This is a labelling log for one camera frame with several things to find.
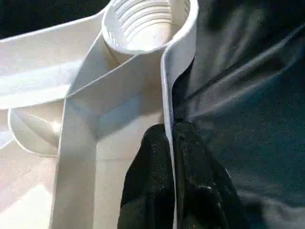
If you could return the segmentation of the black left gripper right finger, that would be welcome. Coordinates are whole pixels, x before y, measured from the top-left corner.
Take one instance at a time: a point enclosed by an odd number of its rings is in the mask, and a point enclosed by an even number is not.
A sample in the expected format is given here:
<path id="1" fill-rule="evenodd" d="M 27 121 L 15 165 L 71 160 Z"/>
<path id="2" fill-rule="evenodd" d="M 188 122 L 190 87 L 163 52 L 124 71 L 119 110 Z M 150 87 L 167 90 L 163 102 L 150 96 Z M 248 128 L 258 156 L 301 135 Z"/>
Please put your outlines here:
<path id="1" fill-rule="evenodd" d="M 178 228 L 248 228 L 227 170 L 205 148 L 192 123 L 175 123 L 173 146 Z"/>

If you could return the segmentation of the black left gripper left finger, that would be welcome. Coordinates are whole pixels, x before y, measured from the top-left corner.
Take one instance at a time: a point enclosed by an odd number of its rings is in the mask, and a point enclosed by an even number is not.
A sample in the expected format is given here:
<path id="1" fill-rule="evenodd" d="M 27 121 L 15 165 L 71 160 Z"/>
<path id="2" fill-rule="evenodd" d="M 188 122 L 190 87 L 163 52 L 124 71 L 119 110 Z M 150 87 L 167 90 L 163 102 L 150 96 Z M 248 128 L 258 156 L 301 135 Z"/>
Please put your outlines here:
<path id="1" fill-rule="evenodd" d="M 175 193 L 170 146 L 164 125 L 148 128 L 124 180 L 121 229 L 171 229 Z"/>

